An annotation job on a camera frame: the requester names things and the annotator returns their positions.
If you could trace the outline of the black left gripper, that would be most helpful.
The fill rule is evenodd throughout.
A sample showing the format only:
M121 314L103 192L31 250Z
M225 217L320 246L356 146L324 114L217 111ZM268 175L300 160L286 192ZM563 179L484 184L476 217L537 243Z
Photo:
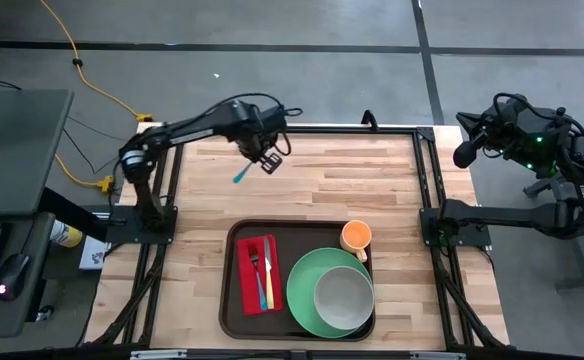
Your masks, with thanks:
M257 122L240 122L235 126L235 143L239 152L252 163L260 161L261 169L272 175L282 164L282 157L273 152L265 153L276 144L278 128L267 128Z

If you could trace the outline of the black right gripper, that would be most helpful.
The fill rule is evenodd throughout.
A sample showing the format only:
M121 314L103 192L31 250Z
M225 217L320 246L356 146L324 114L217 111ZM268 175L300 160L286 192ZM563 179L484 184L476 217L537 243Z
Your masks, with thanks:
M523 157L525 134L518 122L522 112L506 112L502 117L496 113L474 114L458 112L456 120L466 132L479 132L479 139L463 141L453 153L453 162L458 168L469 167L477 158L479 149L492 150L497 156Z

